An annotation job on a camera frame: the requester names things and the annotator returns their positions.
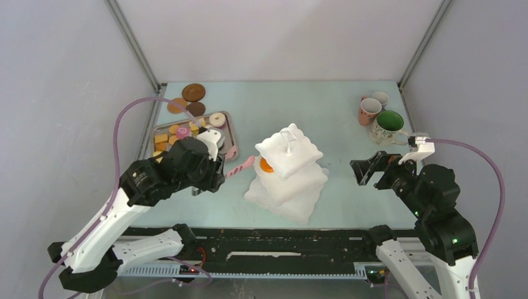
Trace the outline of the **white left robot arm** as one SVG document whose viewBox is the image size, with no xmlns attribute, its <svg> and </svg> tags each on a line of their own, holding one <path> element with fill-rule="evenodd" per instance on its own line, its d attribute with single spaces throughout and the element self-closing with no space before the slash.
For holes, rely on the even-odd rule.
<svg viewBox="0 0 528 299">
<path fill-rule="evenodd" d="M 54 242 L 48 253 L 63 266 L 64 289 L 94 293 L 110 285 L 126 269 L 152 260 L 192 258 L 197 239 L 185 224 L 176 224 L 150 238 L 117 244 L 140 215 L 174 193 L 193 187 L 216 192 L 225 182 L 222 139 L 205 132 L 177 140 L 168 151 L 135 161 L 121 175 L 99 213 L 68 242 Z"/>
</svg>

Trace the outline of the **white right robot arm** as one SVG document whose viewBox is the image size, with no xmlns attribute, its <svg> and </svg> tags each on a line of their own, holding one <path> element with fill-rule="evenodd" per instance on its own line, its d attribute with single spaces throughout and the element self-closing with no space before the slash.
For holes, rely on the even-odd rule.
<svg viewBox="0 0 528 299">
<path fill-rule="evenodd" d="M 392 190 L 416 217 L 414 231 L 434 264 L 441 291 L 435 291 L 425 280 L 387 225 L 366 230 L 364 256 L 383 262 L 409 298 L 469 298 L 469 276 L 478 245 L 472 225 L 455 208 L 460 187 L 454 171 L 437 164 L 427 164 L 418 171 L 416 162 L 385 151 L 369 159 L 352 160 L 350 166 L 360 186 L 381 172 L 374 187 Z"/>
</svg>

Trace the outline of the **orange donut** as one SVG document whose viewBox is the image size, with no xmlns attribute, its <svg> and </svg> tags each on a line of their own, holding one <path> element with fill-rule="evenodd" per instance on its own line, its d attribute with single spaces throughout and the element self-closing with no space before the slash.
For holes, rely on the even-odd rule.
<svg viewBox="0 0 528 299">
<path fill-rule="evenodd" d="M 260 168 L 265 173 L 273 173 L 274 169 L 268 164 L 265 158 L 260 159 Z"/>
</svg>

